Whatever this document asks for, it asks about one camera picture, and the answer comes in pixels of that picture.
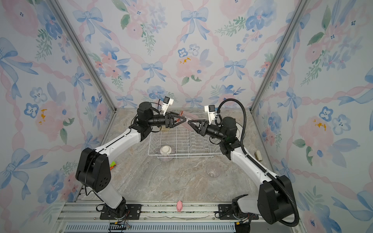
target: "white wire dish rack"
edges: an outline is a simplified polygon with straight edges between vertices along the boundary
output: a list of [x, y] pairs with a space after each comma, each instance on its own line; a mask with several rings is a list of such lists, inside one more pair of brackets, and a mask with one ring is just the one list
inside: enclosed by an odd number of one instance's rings
[[[202, 117], [205, 116], [205, 114], [206, 113], [203, 113], [203, 115], [198, 114], [198, 116]], [[211, 141], [213, 143], [219, 142], [216, 138], [211, 139]], [[162, 129], [158, 133], [150, 133], [148, 155], [164, 158], [165, 155], [160, 152], [163, 146], [170, 146], [172, 148], [172, 153], [167, 154], [168, 158], [214, 157], [215, 155], [221, 154], [219, 145], [210, 143], [207, 135], [202, 137], [196, 132], [186, 129], [182, 125], [171, 129]]]

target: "pink pig figurine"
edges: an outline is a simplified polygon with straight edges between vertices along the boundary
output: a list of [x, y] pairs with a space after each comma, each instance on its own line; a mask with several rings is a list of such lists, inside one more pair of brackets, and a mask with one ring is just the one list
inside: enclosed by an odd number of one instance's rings
[[183, 209], [183, 203], [181, 201], [178, 201], [178, 203], [176, 204], [176, 209], [178, 210], [178, 212], [181, 212], [181, 210]]

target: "corrugated black cable conduit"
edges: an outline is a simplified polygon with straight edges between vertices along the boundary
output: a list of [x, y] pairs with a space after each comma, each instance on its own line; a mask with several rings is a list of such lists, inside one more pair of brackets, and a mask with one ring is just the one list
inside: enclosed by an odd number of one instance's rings
[[[215, 118], [215, 124], [216, 125], [221, 125], [222, 123], [222, 116], [220, 115], [220, 108], [223, 106], [223, 104], [225, 104], [226, 102], [228, 101], [233, 101], [233, 102], [236, 102], [242, 109], [242, 113], [244, 114], [244, 123], [242, 125], [242, 132], [241, 132], [241, 140], [240, 140], [240, 143], [241, 143], [241, 149], [242, 149], [242, 152], [246, 155], [246, 157], [251, 161], [253, 162], [260, 170], [262, 170], [264, 173], [267, 172], [267, 170], [262, 167], [255, 159], [253, 159], [250, 155], [248, 155], [248, 153], [246, 152], [245, 150], [245, 147], [244, 147], [244, 132], [245, 132], [245, 129], [246, 129], [246, 121], [247, 121], [247, 116], [246, 116], [246, 110], [244, 108], [244, 106], [242, 105], [242, 103], [236, 99], [226, 99], [226, 100], [223, 100], [219, 107], [217, 108], [217, 116], [219, 117], [220, 119], [220, 123], [217, 122], [217, 118]], [[297, 209], [297, 205], [295, 203], [295, 200], [293, 199], [293, 197], [289, 194], [289, 192], [285, 189], [285, 187], [273, 176], [271, 175], [270, 173], [267, 173], [266, 174], [269, 178], [271, 178], [275, 184], [277, 185], [277, 187], [279, 188], [279, 190], [285, 194], [285, 196], [287, 197], [291, 207], [293, 208], [293, 212], [294, 212], [294, 221], [289, 223], [287, 221], [284, 221], [284, 220], [279, 220], [280, 223], [286, 225], [286, 226], [289, 226], [289, 227], [295, 227], [296, 225], [298, 225], [299, 223], [299, 213], [298, 213], [298, 209]]]

